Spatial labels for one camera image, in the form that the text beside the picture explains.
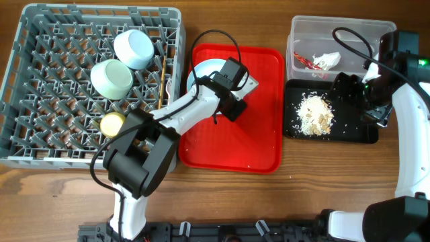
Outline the light blue bowl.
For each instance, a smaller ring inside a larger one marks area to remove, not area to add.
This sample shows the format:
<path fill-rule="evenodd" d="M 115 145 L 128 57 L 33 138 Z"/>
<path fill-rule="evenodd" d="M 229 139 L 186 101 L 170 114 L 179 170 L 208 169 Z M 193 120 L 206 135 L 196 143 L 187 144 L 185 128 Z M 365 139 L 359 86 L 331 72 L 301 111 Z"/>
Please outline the light blue bowl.
<path fill-rule="evenodd" d="M 140 30 L 127 30 L 114 39 L 117 58 L 135 70 L 146 68 L 155 54 L 151 39 Z"/>

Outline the pale green saucer bowl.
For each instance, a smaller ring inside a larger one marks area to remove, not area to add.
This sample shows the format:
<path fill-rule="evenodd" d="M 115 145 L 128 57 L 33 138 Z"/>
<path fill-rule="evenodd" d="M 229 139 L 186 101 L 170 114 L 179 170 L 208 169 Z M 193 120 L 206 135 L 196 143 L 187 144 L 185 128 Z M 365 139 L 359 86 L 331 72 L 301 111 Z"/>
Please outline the pale green saucer bowl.
<path fill-rule="evenodd" d="M 113 100 L 125 98 L 133 84 L 130 69 L 116 59 L 104 60 L 93 66 L 90 80 L 100 95 Z"/>

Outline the white tissue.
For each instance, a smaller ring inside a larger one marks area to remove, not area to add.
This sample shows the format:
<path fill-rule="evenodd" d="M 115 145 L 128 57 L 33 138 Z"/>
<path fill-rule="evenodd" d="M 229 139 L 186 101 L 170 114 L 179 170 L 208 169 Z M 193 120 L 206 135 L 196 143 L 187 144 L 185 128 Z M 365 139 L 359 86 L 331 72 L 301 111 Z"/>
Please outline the white tissue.
<path fill-rule="evenodd" d="M 312 58 L 314 65 L 324 71 L 328 71 L 338 65 L 341 60 L 341 54 L 339 52 L 324 53 L 320 56 L 314 54 Z"/>

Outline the rice and nut scraps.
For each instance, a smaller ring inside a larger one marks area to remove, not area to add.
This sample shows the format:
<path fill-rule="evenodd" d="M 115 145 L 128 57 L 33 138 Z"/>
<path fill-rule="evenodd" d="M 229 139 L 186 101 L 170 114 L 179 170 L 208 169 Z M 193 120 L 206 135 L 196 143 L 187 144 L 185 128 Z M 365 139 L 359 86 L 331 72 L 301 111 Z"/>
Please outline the rice and nut scraps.
<path fill-rule="evenodd" d="M 296 133 L 305 136 L 331 133 L 331 127 L 335 122 L 334 109 L 324 95 L 318 95 L 316 91 L 302 93 L 299 103 L 294 104 L 293 108 L 293 114 L 297 117 L 292 121 L 298 121 L 298 124 L 293 125 Z"/>

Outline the wooden chopstick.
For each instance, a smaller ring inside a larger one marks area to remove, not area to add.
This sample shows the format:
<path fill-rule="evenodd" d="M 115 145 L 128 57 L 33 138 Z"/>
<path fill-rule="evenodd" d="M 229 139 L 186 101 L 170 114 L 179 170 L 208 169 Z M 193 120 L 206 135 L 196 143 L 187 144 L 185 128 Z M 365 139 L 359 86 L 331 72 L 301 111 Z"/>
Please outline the wooden chopstick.
<path fill-rule="evenodd" d="M 163 57 L 163 68 L 161 73 L 161 84 L 159 86 L 159 102 L 158 102 L 158 108 L 161 109 L 163 105 L 163 96 L 164 96 L 164 90 L 165 90 L 165 72 L 167 67 L 167 56 L 165 55 Z"/>

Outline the white round plate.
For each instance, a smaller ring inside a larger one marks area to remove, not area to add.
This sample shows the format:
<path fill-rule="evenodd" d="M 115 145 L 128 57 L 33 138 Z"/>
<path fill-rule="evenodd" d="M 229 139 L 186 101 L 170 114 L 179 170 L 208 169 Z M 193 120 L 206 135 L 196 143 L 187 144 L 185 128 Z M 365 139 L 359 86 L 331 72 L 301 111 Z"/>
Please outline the white round plate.
<path fill-rule="evenodd" d="M 221 68 L 224 66 L 225 62 L 226 60 L 212 58 L 197 64 L 194 69 L 196 71 L 197 77 L 202 77 L 204 75 L 209 75 L 214 71 L 220 71 Z M 187 91 L 192 88 L 192 85 L 194 83 L 194 75 L 193 73 L 190 73 L 187 78 Z M 241 82 L 239 83 L 239 86 L 243 84 L 245 84 L 245 86 L 242 89 L 238 91 L 232 91 L 232 94 L 236 97 L 237 100 L 243 99 L 246 95 L 255 91 L 259 86 L 259 83 L 252 76 L 249 76 L 248 79 L 246 79 L 246 77 L 243 77 Z"/>

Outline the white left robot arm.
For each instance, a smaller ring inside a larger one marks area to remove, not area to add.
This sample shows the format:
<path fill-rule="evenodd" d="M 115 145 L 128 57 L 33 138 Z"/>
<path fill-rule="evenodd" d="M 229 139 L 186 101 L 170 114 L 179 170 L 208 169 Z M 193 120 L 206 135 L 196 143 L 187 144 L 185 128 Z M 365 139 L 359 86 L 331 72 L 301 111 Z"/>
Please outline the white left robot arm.
<path fill-rule="evenodd" d="M 259 85 L 234 58 L 211 73 L 191 75 L 190 90 L 168 106 L 128 114 L 106 149 L 103 167 L 118 200 L 110 227 L 119 241 L 135 240 L 145 227 L 148 197 L 173 169 L 181 136 L 217 114 L 234 122 L 247 108 L 245 96 Z"/>

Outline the yellow cup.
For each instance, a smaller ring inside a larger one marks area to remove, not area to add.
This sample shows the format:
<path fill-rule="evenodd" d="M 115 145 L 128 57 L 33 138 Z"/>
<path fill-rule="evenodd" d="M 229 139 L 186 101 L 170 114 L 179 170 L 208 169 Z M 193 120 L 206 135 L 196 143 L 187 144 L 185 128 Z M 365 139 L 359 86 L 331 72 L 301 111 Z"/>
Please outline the yellow cup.
<path fill-rule="evenodd" d="M 106 114 L 100 121 L 99 127 L 101 133 L 108 138 L 115 137 L 119 133 L 125 119 L 124 115 L 117 112 Z"/>

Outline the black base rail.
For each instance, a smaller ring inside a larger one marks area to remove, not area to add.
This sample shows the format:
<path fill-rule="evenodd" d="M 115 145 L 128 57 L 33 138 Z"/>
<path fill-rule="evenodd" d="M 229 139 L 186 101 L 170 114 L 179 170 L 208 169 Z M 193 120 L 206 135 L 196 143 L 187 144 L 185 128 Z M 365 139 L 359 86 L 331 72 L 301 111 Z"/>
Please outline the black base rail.
<path fill-rule="evenodd" d="M 270 223 L 180 224 L 147 223 L 134 241 L 223 242 L 223 241 L 333 241 L 311 220 Z"/>

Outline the red plastic tray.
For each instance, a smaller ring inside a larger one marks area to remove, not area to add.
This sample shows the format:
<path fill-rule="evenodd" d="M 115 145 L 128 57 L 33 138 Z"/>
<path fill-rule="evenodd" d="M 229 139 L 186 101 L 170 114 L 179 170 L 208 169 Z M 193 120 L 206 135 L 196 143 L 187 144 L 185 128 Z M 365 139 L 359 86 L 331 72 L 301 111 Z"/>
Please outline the red plastic tray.
<path fill-rule="evenodd" d="M 194 61 L 241 56 L 258 88 L 245 96 L 247 109 L 231 122 L 222 114 L 188 130 L 179 159 L 190 167 L 267 174 L 282 161 L 285 60 L 272 48 L 200 44 Z"/>

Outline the white plastic fork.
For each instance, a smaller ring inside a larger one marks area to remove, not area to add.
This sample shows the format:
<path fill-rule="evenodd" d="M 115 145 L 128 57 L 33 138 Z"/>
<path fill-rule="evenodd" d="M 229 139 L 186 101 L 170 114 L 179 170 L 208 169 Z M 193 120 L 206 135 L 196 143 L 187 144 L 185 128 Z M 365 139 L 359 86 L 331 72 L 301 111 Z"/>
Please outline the white plastic fork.
<path fill-rule="evenodd" d="M 168 78 L 168 81 L 167 81 L 166 86 L 165 86 L 165 91 L 166 91 L 166 94 L 167 94 L 167 105 L 168 106 L 171 103 L 172 83 L 173 83 L 172 78 L 171 77 Z"/>

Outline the grey dishwasher rack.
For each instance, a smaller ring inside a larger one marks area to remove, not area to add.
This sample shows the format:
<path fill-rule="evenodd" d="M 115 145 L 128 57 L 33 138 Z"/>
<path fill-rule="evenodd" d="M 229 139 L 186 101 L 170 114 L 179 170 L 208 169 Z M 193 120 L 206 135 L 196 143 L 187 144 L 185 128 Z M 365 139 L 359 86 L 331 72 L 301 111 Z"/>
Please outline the grey dishwasher rack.
<path fill-rule="evenodd" d="M 125 98 L 107 99 L 92 86 L 90 72 L 115 59 L 114 39 L 127 30 L 148 35 L 155 55 L 146 68 L 132 72 Z M 171 102 L 179 97 L 185 39 L 182 14 L 174 7 L 25 6 L 1 83 L 1 163 L 87 169 L 106 141 L 99 129 L 106 114 L 158 108 L 165 55 L 165 86 L 171 77 Z"/>

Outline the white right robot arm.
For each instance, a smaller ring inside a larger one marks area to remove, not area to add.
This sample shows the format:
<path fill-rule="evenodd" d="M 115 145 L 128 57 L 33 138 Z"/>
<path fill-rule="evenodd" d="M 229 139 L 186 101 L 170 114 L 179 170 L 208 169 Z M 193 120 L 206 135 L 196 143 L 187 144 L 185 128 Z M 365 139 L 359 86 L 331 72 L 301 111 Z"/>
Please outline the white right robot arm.
<path fill-rule="evenodd" d="M 419 54 L 419 35 L 388 32 L 378 56 L 364 54 L 337 37 L 342 47 L 364 58 L 364 78 L 339 73 L 328 99 L 366 113 L 394 110 L 398 122 L 399 174 L 395 197 L 365 212 L 328 211 L 319 236 L 331 241 L 429 240 L 429 57 Z"/>

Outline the red snack wrapper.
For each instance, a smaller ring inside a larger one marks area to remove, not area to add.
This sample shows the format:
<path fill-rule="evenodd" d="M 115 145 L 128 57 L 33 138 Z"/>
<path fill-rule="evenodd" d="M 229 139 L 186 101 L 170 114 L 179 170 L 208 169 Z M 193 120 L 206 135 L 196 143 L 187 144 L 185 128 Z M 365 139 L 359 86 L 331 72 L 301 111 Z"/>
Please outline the red snack wrapper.
<path fill-rule="evenodd" d="M 294 57 L 300 62 L 302 63 L 306 69 L 310 69 L 310 70 L 314 70 L 314 71 L 322 71 L 323 69 L 314 64 L 313 62 L 311 62 L 310 60 L 308 60 L 307 58 L 304 58 L 303 56 L 299 55 L 297 52 L 294 52 Z M 319 77 L 322 80 L 326 80 L 328 78 L 327 74 L 324 73 L 311 73 L 312 77 Z"/>

